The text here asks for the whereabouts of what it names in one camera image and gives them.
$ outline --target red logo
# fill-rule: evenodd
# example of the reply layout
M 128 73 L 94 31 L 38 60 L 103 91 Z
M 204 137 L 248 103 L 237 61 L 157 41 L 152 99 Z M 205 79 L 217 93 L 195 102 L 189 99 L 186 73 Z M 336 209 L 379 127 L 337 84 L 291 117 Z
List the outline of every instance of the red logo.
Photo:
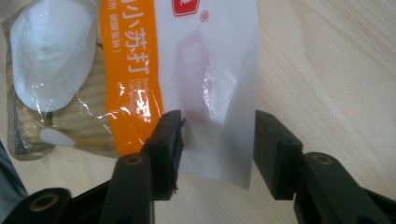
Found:
M 199 0 L 172 0 L 172 4 L 175 16 L 187 16 L 197 12 Z

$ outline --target light brown tabletop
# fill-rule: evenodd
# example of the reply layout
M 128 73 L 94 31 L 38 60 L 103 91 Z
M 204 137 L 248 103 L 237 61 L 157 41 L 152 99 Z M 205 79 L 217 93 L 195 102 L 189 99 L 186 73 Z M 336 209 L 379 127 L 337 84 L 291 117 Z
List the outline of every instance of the light brown tabletop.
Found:
M 28 0 L 0 0 L 0 21 Z M 304 152 L 337 158 L 363 187 L 396 199 L 396 2 L 258 0 L 258 108 L 277 116 Z M 0 139 L 7 147 L 6 41 L 0 35 Z M 114 159 L 56 147 L 39 161 L 12 160 L 29 193 L 73 195 L 107 181 Z M 253 166 L 249 190 L 180 174 L 157 223 L 296 223 Z

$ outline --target orange label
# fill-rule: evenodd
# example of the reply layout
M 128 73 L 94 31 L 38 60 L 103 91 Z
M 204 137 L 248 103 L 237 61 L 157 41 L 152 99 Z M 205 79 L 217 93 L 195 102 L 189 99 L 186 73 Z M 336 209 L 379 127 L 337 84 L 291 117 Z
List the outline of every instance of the orange label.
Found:
M 154 0 L 104 0 L 106 111 L 117 150 L 139 152 L 163 113 Z

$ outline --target cracker package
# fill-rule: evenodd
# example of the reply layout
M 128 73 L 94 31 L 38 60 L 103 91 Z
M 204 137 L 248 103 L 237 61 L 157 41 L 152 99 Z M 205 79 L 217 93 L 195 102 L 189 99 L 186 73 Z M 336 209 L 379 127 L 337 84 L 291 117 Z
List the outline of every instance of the cracker package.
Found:
M 3 30 L 16 159 L 39 159 L 58 145 L 109 157 L 138 152 L 159 117 L 179 109 L 180 169 L 248 185 L 254 0 L 38 0 Z

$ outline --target screw hole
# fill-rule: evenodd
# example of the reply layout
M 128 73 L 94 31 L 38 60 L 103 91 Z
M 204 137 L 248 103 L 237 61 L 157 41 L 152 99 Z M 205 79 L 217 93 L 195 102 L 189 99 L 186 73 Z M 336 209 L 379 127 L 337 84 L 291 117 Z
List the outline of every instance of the screw hole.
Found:
M 137 165 L 142 161 L 142 158 L 138 157 L 138 156 L 131 156 L 129 158 L 126 159 L 125 163 L 127 165 Z
M 323 165 L 330 165 L 332 164 L 332 160 L 329 157 L 322 156 L 322 155 L 315 155 L 314 160 Z
M 32 212 L 41 212 L 48 208 L 51 208 L 59 201 L 59 196 L 55 193 L 47 193 L 36 198 L 29 205 L 29 209 Z

